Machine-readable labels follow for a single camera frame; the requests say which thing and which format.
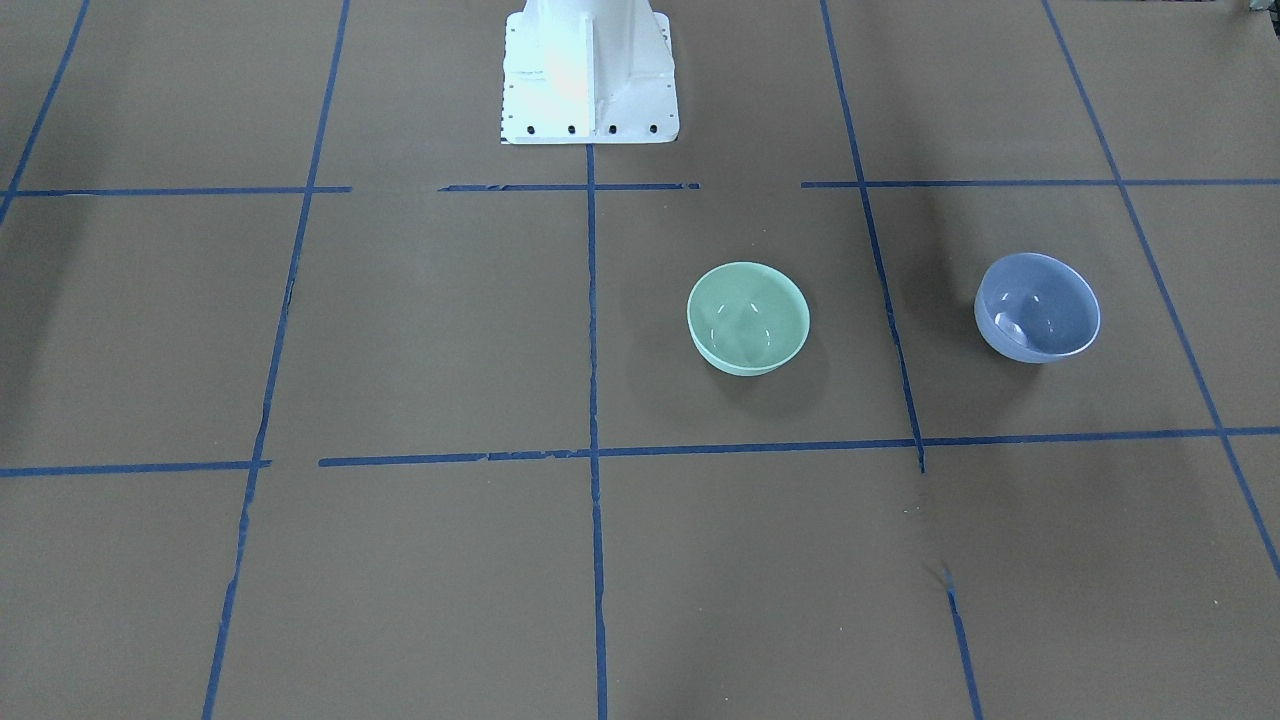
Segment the green bowl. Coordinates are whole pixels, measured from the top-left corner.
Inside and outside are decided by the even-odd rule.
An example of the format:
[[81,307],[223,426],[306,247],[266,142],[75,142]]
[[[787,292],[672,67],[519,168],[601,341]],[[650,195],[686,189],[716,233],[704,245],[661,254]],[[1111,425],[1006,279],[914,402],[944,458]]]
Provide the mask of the green bowl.
[[768,374],[803,350],[809,304],[786,274],[760,263],[726,263],[704,273],[686,302],[692,346],[714,369],[735,377]]

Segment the white pedestal column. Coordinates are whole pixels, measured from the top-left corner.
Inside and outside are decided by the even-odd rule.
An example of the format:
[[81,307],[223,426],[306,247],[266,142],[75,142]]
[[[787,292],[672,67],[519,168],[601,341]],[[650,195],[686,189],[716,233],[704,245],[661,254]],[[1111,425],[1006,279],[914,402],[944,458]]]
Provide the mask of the white pedestal column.
[[649,1],[526,1],[504,41],[502,143],[678,138],[671,23]]

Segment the blue bowl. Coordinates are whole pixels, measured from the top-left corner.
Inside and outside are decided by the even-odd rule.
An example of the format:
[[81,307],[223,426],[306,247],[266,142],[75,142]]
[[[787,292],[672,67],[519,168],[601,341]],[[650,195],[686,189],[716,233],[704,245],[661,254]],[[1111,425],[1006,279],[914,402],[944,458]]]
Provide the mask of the blue bowl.
[[1087,351],[1100,336],[1100,301],[1085,278],[1039,252],[1015,252],[989,265],[974,297],[975,325],[997,354],[1051,364]]

